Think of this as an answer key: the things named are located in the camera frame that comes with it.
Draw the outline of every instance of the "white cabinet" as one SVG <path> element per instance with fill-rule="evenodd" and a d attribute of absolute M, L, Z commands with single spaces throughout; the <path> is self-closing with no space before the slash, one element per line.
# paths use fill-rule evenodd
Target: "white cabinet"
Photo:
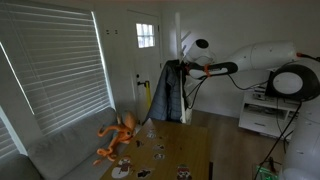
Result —
<path fill-rule="evenodd" d="M 260 100 L 254 97 L 253 92 L 245 92 L 239 127 L 279 137 L 280 129 L 281 131 L 285 129 L 297 108 L 298 104 L 285 102 L 282 98 L 277 100 L 274 97 L 266 97 Z M 297 117 L 295 117 L 284 136 L 294 129 L 296 119 Z"/>

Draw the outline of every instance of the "drawer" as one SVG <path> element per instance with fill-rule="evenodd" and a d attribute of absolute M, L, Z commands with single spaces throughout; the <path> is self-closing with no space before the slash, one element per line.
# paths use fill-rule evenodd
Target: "drawer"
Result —
<path fill-rule="evenodd" d="M 239 120 L 240 127 L 266 134 L 270 134 L 275 128 L 278 129 L 275 123 L 273 118 L 247 112 L 243 112 Z"/>

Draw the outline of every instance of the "small object on table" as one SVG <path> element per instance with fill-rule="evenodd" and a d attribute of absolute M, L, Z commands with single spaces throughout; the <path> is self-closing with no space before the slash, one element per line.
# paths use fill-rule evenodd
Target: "small object on table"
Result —
<path fill-rule="evenodd" d="M 150 169 L 141 169 L 138 173 L 137 173 L 137 177 L 140 179 L 146 178 L 151 174 L 151 170 Z"/>
<path fill-rule="evenodd" d="M 137 143 L 137 147 L 141 147 L 144 145 L 144 143 L 140 140 L 136 140 L 136 143 Z"/>
<path fill-rule="evenodd" d="M 189 170 L 189 167 L 185 164 L 180 164 L 178 166 L 178 172 L 177 172 L 177 180 L 191 180 L 191 172 Z"/>
<path fill-rule="evenodd" d="M 157 153 L 153 157 L 154 159 L 159 160 L 159 159 L 164 159 L 166 156 L 164 154 Z"/>
<path fill-rule="evenodd" d="M 153 149 L 154 150 L 164 150 L 164 145 L 157 144 L 157 145 L 153 146 Z"/>
<path fill-rule="evenodd" d="M 131 168 L 131 157 L 124 156 L 119 160 L 118 165 L 112 169 L 111 176 L 115 179 L 124 178 L 129 175 Z"/>
<path fill-rule="evenodd" d="M 148 134 L 147 134 L 147 137 L 148 137 L 148 138 L 151 138 L 151 139 L 156 138 L 156 137 L 157 137 L 157 134 L 156 134 L 155 130 L 154 130 L 154 129 L 149 130 L 149 131 L 148 131 Z"/>

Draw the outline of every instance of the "wooden floor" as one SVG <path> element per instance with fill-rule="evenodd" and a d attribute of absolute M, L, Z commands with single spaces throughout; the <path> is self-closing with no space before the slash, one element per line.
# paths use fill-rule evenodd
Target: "wooden floor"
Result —
<path fill-rule="evenodd" d="M 193 111 L 192 125 L 208 127 L 212 133 L 213 180 L 251 180 L 254 164 L 264 160 L 276 139 L 238 127 L 237 118 Z M 282 163 L 283 141 L 271 156 Z"/>

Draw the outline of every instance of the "yellow handle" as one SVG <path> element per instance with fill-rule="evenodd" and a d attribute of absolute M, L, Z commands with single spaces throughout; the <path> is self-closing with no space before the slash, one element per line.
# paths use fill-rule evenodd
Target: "yellow handle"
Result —
<path fill-rule="evenodd" d="M 151 106 L 151 93 L 150 93 L 150 82 L 146 81 L 146 96 L 147 96 L 147 107 L 148 110 Z"/>

